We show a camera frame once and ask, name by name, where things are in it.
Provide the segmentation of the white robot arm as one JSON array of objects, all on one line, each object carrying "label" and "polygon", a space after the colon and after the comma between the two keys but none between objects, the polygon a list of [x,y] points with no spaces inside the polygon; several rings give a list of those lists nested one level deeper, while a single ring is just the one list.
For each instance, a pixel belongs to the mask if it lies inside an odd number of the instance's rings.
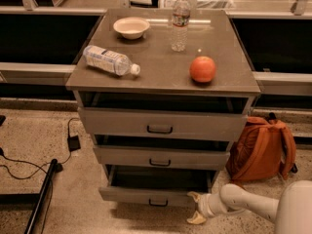
[{"label": "white robot arm", "polygon": [[252,194],[228,183],[216,194],[188,192],[196,203],[191,224],[202,224],[218,215],[235,215],[250,211],[274,224],[275,234],[312,234],[312,182],[300,180],[290,184],[279,199]]}]

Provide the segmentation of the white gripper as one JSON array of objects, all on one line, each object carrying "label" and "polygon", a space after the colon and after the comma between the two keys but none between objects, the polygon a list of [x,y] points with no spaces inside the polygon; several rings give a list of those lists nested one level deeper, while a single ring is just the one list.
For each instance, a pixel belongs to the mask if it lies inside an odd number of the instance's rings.
[{"label": "white gripper", "polygon": [[188,223],[194,225],[203,224],[207,221],[207,218],[215,216],[209,204],[210,194],[200,194],[198,192],[190,191],[187,193],[187,196],[191,197],[194,202],[197,203],[198,210],[192,217],[186,220]]}]

